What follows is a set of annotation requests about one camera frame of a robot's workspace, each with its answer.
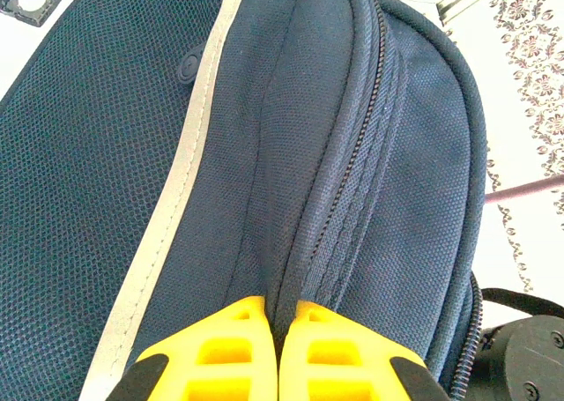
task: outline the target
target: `navy blue backpack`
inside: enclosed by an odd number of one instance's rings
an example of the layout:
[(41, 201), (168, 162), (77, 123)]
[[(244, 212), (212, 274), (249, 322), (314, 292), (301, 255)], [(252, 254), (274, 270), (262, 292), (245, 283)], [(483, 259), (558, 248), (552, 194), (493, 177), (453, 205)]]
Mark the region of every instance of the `navy blue backpack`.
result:
[(260, 294), (278, 349), (314, 301), (462, 399), (485, 163), (468, 66), (398, 0), (76, 0), (0, 103), (1, 398), (100, 399)]

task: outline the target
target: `zipper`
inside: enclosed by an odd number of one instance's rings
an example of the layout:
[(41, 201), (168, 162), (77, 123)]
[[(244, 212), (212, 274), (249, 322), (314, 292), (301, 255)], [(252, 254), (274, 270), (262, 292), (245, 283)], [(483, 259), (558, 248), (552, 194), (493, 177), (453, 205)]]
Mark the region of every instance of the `zipper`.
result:
[(380, 4), (378, 3), (378, 0), (372, 0), (376, 9), (376, 17), (378, 20), (378, 28), (380, 30), (380, 35), (379, 35), (379, 41), (378, 41), (378, 63), (376, 65), (376, 78), (375, 78), (375, 82), (374, 82), (374, 86), (372, 88), (372, 93), (370, 95), (370, 101), (368, 102), (368, 109), (367, 112), (364, 116), (364, 120), (362, 122), (362, 126), (360, 128), (360, 133), (359, 136), (356, 140), (356, 144), (354, 145), (354, 149), (352, 150), (352, 156), (349, 159), (349, 163), (346, 166), (346, 170), (345, 170), (345, 175), (343, 176), (343, 179), (341, 180), (341, 183), (338, 187), (337, 190), (337, 194), (335, 195), (335, 198), (333, 199), (333, 204), (331, 205), (331, 208), (329, 210), (329, 214), (327, 215), (327, 219), (325, 220), (325, 223), (323, 224), (323, 228), (321, 230), (321, 232), (319, 233), (319, 238), (317, 238), (317, 241), (315, 243), (314, 246), (314, 250), (311, 254), (310, 260), (313, 261), (313, 258), (315, 257), (315, 254), (317, 254), (317, 250), (319, 249), (319, 246), (321, 245), (321, 241), (323, 240), (323, 237), (325, 236), (325, 232), (327, 231), (327, 227), (330, 224), (331, 218), (333, 217), (333, 213), (335, 212), (335, 209), (337, 208), (337, 204), (339, 199), (341, 198), (341, 195), (343, 194), (343, 189), (345, 188), (346, 182), (349, 179), (349, 176), (351, 175), (351, 171), (353, 170), (353, 166), (354, 166), (354, 162), (359, 154), (359, 149), (360, 146), (362, 145), (362, 141), (364, 139), (364, 136), (366, 135), (367, 132), (367, 127), (368, 124), (370, 122), (370, 119), (372, 117), (372, 111), (374, 110), (374, 105), (376, 102), (376, 98), (378, 97), (378, 93), (380, 92), (380, 84), (382, 82), (382, 74), (383, 74), (383, 67), (384, 67), (384, 51), (386, 48), (386, 23), (384, 22), (384, 14), (383, 14), (383, 10), (380, 7)]
[(449, 396), (454, 401), (462, 401), (466, 397), (468, 390), (468, 383), (470, 382), (470, 375), (478, 345), (480, 341), (480, 332), (482, 328), (482, 315), (483, 315), (483, 298), (482, 292), (479, 289), (478, 282), (474, 277), (474, 273), (470, 276), (470, 284), (472, 289), (472, 312), (468, 332), (458, 363), (456, 364), (455, 375), (452, 378), (450, 385)]

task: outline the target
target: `floor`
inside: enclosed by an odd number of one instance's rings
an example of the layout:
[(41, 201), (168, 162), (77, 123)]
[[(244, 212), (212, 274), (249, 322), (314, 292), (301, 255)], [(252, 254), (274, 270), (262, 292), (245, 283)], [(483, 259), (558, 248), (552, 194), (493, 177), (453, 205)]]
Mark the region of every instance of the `floor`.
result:
[[(41, 28), (0, 15), (0, 98), (72, 0)], [(486, 192), (564, 173), (564, 41), (561, 0), (404, 0), (457, 44), (471, 66), (488, 131)], [(489, 204), (474, 272), (482, 287), (533, 293), (564, 304), (564, 192)], [(522, 314), (486, 305), (485, 326)]]

